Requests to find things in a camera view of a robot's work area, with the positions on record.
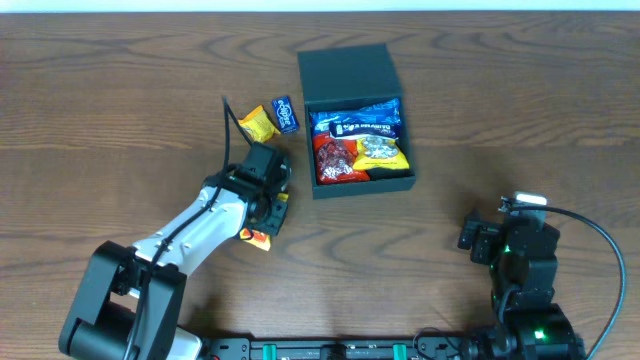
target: box lid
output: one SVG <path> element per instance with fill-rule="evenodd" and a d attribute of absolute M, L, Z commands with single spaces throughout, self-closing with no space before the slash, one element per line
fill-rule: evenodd
<path fill-rule="evenodd" d="M 303 51 L 298 64 L 305 104 L 402 96 L 384 44 Z"/>

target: box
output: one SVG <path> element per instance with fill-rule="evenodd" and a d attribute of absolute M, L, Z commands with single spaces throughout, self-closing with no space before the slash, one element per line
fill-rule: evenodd
<path fill-rule="evenodd" d="M 298 53 L 304 93 L 307 150 L 314 199 L 409 190 L 416 182 L 413 152 L 403 108 L 402 87 L 384 44 Z M 309 112 L 355 110 L 400 99 L 402 134 L 397 145 L 407 157 L 408 170 L 369 170 L 371 181 L 321 185 L 316 177 Z"/>

